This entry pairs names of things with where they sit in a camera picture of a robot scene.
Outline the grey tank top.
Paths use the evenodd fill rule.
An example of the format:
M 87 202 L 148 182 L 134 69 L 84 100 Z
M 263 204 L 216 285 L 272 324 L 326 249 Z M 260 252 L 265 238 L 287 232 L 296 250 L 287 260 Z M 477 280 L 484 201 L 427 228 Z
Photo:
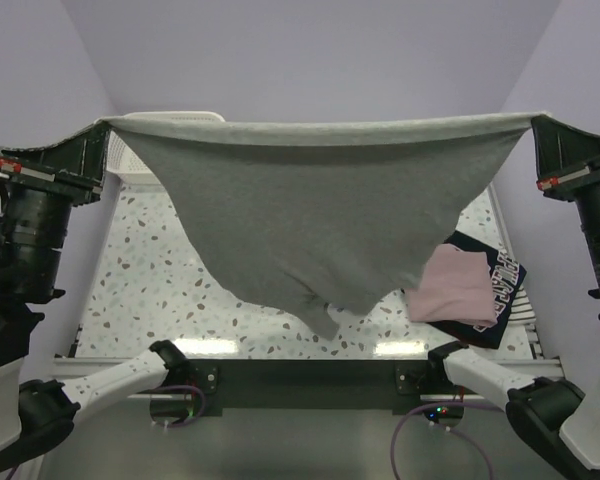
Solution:
M 213 278 L 333 339 L 329 307 L 365 315 L 416 287 L 534 113 L 362 123 L 107 125 L 167 191 Z

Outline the pink tank top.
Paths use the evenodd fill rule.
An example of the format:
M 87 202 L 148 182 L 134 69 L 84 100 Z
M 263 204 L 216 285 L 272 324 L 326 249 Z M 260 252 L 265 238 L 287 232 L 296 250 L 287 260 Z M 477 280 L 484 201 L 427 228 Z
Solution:
M 495 302 L 486 254 L 450 244 L 436 248 L 416 289 L 406 289 L 411 322 L 456 321 L 470 326 L 496 324 Z

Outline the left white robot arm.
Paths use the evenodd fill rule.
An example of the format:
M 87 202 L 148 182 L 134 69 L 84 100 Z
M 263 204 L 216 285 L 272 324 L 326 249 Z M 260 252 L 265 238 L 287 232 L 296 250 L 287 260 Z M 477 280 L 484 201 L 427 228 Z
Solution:
M 176 392 L 190 376 L 169 340 L 74 380 L 47 334 L 71 216 L 98 202 L 112 129 L 104 121 L 43 147 L 0 147 L 0 473 L 58 446 L 97 409 L 141 392 Z

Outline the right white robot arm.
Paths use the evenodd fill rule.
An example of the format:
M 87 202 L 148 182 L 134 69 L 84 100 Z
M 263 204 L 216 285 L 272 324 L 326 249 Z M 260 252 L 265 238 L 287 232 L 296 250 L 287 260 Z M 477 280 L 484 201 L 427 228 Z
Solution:
M 586 239 L 600 300 L 600 135 L 542 115 L 532 120 L 537 187 L 573 202 Z M 600 479 L 600 377 L 583 392 L 566 379 L 523 375 L 455 341 L 432 350 L 425 369 L 439 393 L 459 385 L 505 412 L 517 436 L 566 479 Z

